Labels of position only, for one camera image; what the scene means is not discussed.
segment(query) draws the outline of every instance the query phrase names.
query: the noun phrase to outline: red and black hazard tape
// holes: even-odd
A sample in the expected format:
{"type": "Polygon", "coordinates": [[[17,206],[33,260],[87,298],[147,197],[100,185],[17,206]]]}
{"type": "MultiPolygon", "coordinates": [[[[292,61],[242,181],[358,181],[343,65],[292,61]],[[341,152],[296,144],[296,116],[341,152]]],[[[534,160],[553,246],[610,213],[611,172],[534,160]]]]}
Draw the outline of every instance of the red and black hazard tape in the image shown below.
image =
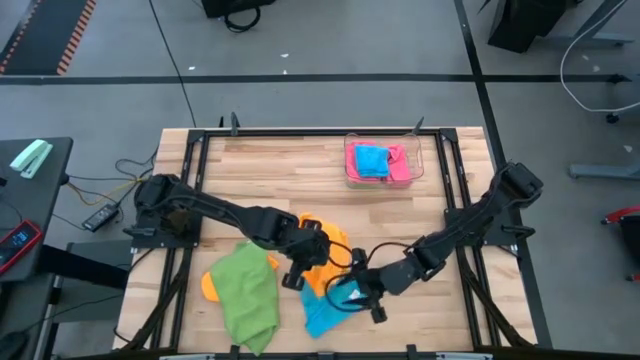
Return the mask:
{"type": "Polygon", "coordinates": [[[0,75],[64,75],[96,0],[32,0],[0,53],[0,75]]]}

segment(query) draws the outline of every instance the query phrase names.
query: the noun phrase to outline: orange cloth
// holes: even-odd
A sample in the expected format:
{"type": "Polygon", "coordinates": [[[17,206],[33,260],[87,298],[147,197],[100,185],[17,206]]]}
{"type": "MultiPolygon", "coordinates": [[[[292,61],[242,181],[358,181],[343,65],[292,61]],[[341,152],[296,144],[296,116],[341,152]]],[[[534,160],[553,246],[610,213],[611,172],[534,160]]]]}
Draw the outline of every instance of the orange cloth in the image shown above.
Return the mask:
{"type": "MultiPolygon", "coordinates": [[[[342,244],[347,248],[351,249],[349,246],[349,237],[346,233],[340,231],[340,229],[332,223],[323,221],[320,218],[314,217],[309,213],[303,213],[300,215],[300,224],[304,220],[315,220],[322,224],[322,231],[327,233],[329,236],[329,240],[336,242],[338,244],[342,244]]],[[[347,252],[340,246],[336,246],[331,244],[329,247],[329,256],[331,259],[339,265],[348,265],[351,263],[351,253],[347,252]]],[[[324,288],[327,282],[334,276],[344,274],[349,269],[342,269],[331,262],[327,262],[324,266],[314,266],[309,271],[305,271],[302,276],[306,280],[307,284],[313,289],[313,292],[318,297],[322,297],[325,295],[324,288]]]]}
{"type": "MultiPolygon", "coordinates": [[[[271,255],[267,256],[267,260],[269,260],[269,263],[274,270],[278,268],[278,260],[271,257],[271,255]]],[[[213,285],[213,277],[211,276],[211,273],[207,271],[202,275],[200,286],[202,287],[202,293],[204,294],[205,299],[213,302],[220,302],[216,287],[213,285]]]]}

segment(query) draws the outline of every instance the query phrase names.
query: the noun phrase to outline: pink cloth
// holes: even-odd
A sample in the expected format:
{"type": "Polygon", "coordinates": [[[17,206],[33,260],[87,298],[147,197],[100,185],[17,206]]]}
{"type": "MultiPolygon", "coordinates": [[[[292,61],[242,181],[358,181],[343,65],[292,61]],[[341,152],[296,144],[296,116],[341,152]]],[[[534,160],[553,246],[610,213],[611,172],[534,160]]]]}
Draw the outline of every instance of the pink cloth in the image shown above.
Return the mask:
{"type": "Polygon", "coordinates": [[[389,172],[385,178],[363,178],[356,168],[356,145],[375,145],[372,141],[357,141],[347,145],[345,149],[347,176],[349,181],[356,184],[379,184],[381,179],[388,183],[406,184],[411,182],[411,171],[407,164],[407,154],[404,145],[389,145],[389,172]]]}

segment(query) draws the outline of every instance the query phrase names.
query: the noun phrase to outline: red device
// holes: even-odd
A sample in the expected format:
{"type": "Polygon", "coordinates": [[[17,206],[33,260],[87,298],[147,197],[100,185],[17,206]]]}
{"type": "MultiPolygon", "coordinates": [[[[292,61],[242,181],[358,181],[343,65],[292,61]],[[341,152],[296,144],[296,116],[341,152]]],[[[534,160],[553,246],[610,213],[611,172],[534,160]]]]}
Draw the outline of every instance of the red device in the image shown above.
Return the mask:
{"type": "Polygon", "coordinates": [[[0,274],[7,271],[38,241],[42,232],[31,221],[24,220],[0,241],[0,274]]]}

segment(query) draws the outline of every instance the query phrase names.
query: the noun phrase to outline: white cable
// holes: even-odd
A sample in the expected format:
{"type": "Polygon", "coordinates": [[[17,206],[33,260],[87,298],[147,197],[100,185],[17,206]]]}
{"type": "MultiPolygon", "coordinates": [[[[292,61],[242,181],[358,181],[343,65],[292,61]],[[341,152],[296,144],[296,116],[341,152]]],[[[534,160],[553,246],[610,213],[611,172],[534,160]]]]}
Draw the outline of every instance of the white cable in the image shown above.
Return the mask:
{"type": "Polygon", "coordinates": [[[632,109],[636,106],[640,106],[640,102],[637,102],[635,104],[631,104],[629,106],[625,106],[625,107],[621,107],[619,109],[591,109],[586,107],[583,103],[580,102],[580,100],[578,100],[578,98],[571,92],[571,90],[569,90],[569,88],[567,87],[567,84],[565,84],[564,82],[564,62],[567,59],[567,55],[569,55],[569,52],[571,51],[571,49],[573,48],[573,46],[580,41],[585,35],[587,35],[588,33],[590,33],[593,29],[595,29],[596,27],[598,27],[600,24],[602,24],[604,21],[608,20],[609,17],[615,13],[622,5],[624,5],[627,2],[627,0],[623,0],[621,1],[618,5],[616,5],[613,9],[611,9],[611,11],[609,11],[609,13],[607,15],[605,15],[602,19],[600,19],[600,21],[598,21],[597,23],[595,23],[595,25],[593,25],[592,27],[590,27],[589,29],[587,29],[586,31],[584,31],[582,34],[580,34],[580,36],[578,36],[575,40],[573,40],[573,42],[571,43],[571,45],[569,45],[569,48],[567,48],[567,51],[564,53],[564,56],[562,57],[562,62],[560,63],[560,82],[562,83],[562,86],[564,87],[564,89],[567,91],[567,93],[569,93],[569,95],[573,98],[573,100],[576,101],[576,103],[578,103],[578,105],[580,105],[581,108],[583,108],[584,110],[588,111],[588,112],[597,112],[597,113],[609,113],[609,112],[619,112],[619,111],[625,111],[625,110],[629,110],[632,109]]]}

